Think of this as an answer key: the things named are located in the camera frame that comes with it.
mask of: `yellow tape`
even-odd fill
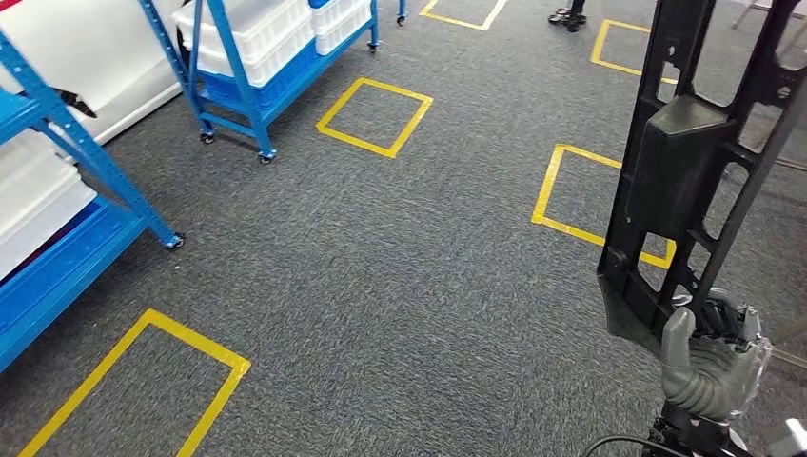
[[[392,142],[392,145],[389,148],[375,145],[361,138],[356,138],[355,136],[348,135],[347,133],[342,133],[338,130],[332,129],[327,126],[328,123],[330,123],[330,121],[333,120],[333,118],[336,116],[339,110],[344,107],[344,105],[347,103],[350,97],[352,97],[362,85],[368,85],[378,89],[399,93],[400,95],[414,98],[416,100],[420,100],[421,102],[421,105],[415,111],[415,114],[412,116],[411,119],[409,119],[409,122],[406,123],[406,126],[403,128],[403,130],[395,139],[395,141]],[[406,140],[409,139],[409,136],[412,135],[412,132],[421,122],[421,120],[423,119],[423,117],[425,116],[426,112],[428,111],[429,107],[431,107],[431,104],[433,102],[434,102],[433,98],[418,92],[413,92],[407,89],[401,89],[392,86],[391,84],[382,83],[380,81],[374,81],[369,78],[359,78],[352,85],[350,85],[350,87],[347,88],[347,90],[342,94],[342,96],[339,97],[336,103],[334,103],[333,106],[330,107],[330,109],[328,109],[323,118],[320,119],[320,121],[317,123],[317,130],[319,130],[320,133],[332,136],[338,140],[342,140],[353,146],[358,146],[359,148],[362,149],[371,150],[377,154],[383,155],[384,157],[394,159],[395,156],[398,154],[398,151],[401,150],[401,148],[404,146],[404,143],[406,143]]]
[[[440,0],[429,0],[426,3],[426,6],[423,7],[421,10],[421,16],[430,17],[432,19],[437,19],[438,21],[447,22],[449,24],[455,24],[457,26],[468,27],[469,29],[473,30],[481,30],[481,31],[488,31],[490,30],[491,24],[493,24],[494,19],[496,16],[502,12],[502,8],[507,3],[507,0],[497,0],[496,5],[494,5],[493,9],[488,13],[487,17],[484,18],[484,22],[481,24],[471,24],[470,22],[461,21],[459,19],[452,19],[450,17],[440,16],[439,14],[435,14],[432,9],[437,5],[437,2]]]
[[[608,167],[613,167],[615,169],[620,169],[622,167],[622,164],[616,160],[603,157],[585,149],[576,148],[571,145],[555,145],[555,149],[552,151],[552,157],[549,159],[549,165],[546,167],[546,173],[543,176],[541,190],[538,193],[538,200],[536,201],[535,208],[532,212],[531,222],[533,224],[541,224],[550,227],[598,246],[605,246],[605,238],[599,235],[546,217],[546,207],[549,205],[549,196],[552,194],[552,188],[555,186],[555,180],[558,179],[558,170],[561,168],[561,160],[565,151],[577,154],[581,157],[585,157],[586,159],[593,160],[594,162],[606,165]],[[666,252],[663,258],[647,252],[642,252],[639,258],[642,262],[646,262],[655,267],[668,269],[670,268],[670,263],[673,261],[673,256],[675,253],[675,242],[672,240],[667,240]]]
[[[611,70],[618,70],[628,74],[633,74],[636,76],[641,76],[641,70],[631,69],[624,65],[615,64],[613,62],[605,62],[602,60],[602,46],[605,44],[605,37],[608,35],[608,31],[610,30],[611,26],[622,27],[623,29],[630,29],[641,31],[643,33],[650,33],[650,29],[642,26],[635,26],[633,24],[626,24],[624,22],[612,21],[611,19],[604,19],[602,21],[602,25],[600,26],[600,31],[597,33],[597,38],[594,40],[594,47],[591,49],[591,56],[589,60],[593,64],[602,65],[603,67],[607,67]],[[661,78],[661,82],[668,83],[668,84],[678,84],[679,80],[673,78]]]
[[[196,447],[201,443],[216,416],[221,412],[230,394],[238,386],[238,382],[249,370],[249,361],[244,357],[224,348],[205,336],[183,326],[170,319],[164,314],[147,309],[123,337],[109,350],[109,353],[101,360],[101,363],[89,374],[87,379],[70,395],[65,403],[48,419],[44,426],[34,435],[30,442],[18,454],[19,456],[32,456],[42,448],[56,430],[64,424],[72,412],[84,401],[92,389],[107,374],[113,365],[120,359],[121,355],[128,349],[134,340],[146,329],[149,324],[154,325],[169,335],[187,343],[188,345],[201,350],[217,361],[232,368],[225,383],[219,389],[212,403],[196,423],[196,426],[187,436],[185,442],[177,453],[178,456],[189,456],[193,454]]]

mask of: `person's foot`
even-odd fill
[[[549,16],[549,24],[557,25],[557,24],[565,24],[566,21],[569,20],[569,16],[567,13],[560,13],[556,12]]]
[[[567,16],[565,23],[566,31],[574,33],[580,30],[580,27],[583,24],[585,24],[585,16],[581,17],[581,14],[577,14],[574,16]]]
[[[555,14],[549,16],[549,23],[553,25],[563,25],[569,29],[569,24],[574,23],[572,25],[573,30],[569,31],[578,31],[580,26],[586,23],[586,17],[582,14],[577,14],[572,19],[572,16],[569,14],[569,9],[567,8],[559,8]]]

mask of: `gray carpet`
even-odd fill
[[[270,166],[249,144],[199,143],[181,98],[108,145],[187,244],[141,237],[0,374],[0,453],[21,449],[147,308],[252,363],[197,455],[573,456],[602,434],[646,434],[659,368],[604,329],[600,249],[530,215],[556,143],[621,158],[639,78],[588,56],[603,18],[649,26],[655,4],[590,0],[588,29],[568,34],[545,23],[560,6],[547,0],[510,0],[488,32],[410,3],[399,29],[383,2],[378,54],[357,44],[271,127]],[[434,12],[479,21],[494,2],[458,3]],[[731,32],[740,10],[720,3],[707,45],[725,61],[703,67],[718,96],[743,65],[744,41],[729,38],[761,21]],[[636,64],[630,33],[603,56]],[[710,51],[719,40],[730,52]],[[434,97],[395,160],[315,128],[361,76]],[[378,130],[412,109],[363,89],[332,127],[386,146],[394,135]],[[806,129],[785,156],[807,161]],[[548,214],[605,233],[615,178],[567,156]],[[807,313],[805,179],[774,170],[718,280],[766,330]],[[807,338],[784,347],[807,356]],[[172,454],[225,376],[146,332],[42,455]],[[739,428],[759,449],[759,427],[805,410],[807,373],[775,361]]]

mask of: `white wall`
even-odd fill
[[[154,0],[171,36],[181,0]],[[71,112],[106,142],[179,93],[137,0],[24,0],[0,29],[50,85],[81,94],[98,114]],[[19,87],[0,67],[0,87]]]

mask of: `blue plastic crate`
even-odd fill
[[[319,58],[317,54],[317,40],[311,40],[305,48],[297,53],[285,66],[275,74],[262,88],[252,88],[255,101],[261,108],[270,108],[275,101],[293,89],[297,76],[304,73],[308,67]],[[199,76],[205,84],[207,94],[214,102],[230,101],[240,102],[241,94],[235,84],[235,78],[223,74],[213,74],[199,71]]]

